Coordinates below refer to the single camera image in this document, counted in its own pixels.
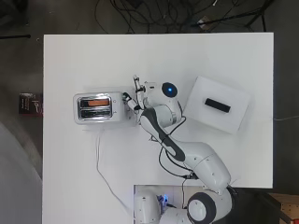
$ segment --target table surface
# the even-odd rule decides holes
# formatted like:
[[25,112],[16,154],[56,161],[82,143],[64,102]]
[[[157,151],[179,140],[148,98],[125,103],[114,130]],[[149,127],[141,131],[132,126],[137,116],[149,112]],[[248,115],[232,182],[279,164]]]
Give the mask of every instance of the table surface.
[[[174,137],[203,141],[220,155],[235,187],[272,188],[273,34],[45,35],[43,223],[132,223],[97,173],[133,207],[134,185],[181,185],[158,163],[159,145],[140,126],[89,129],[74,121],[73,97],[101,87],[172,82],[186,105],[198,76],[251,95],[237,134],[190,120]],[[175,172],[163,157],[163,163]],[[201,185],[189,181],[187,185]]]

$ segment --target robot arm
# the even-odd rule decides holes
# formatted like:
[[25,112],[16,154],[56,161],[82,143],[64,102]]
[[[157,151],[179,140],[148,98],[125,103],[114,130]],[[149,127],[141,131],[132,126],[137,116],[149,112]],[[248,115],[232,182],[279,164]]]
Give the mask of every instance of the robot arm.
[[190,221],[186,223],[206,224],[225,217],[232,209],[232,198],[227,189],[231,176],[222,160],[208,144],[180,142],[164,129],[181,120],[182,111],[177,99],[177,88],[171,83],[146,83],[145,86],[141,86],[139,78],[134,77],[134,80],[138,105],[143,109],[140,116],[143,129],[175,160],[188,165],[206,186],[202,192],[189,199],[187,210],[166,210],[160,224],[178,223],[186,218]]

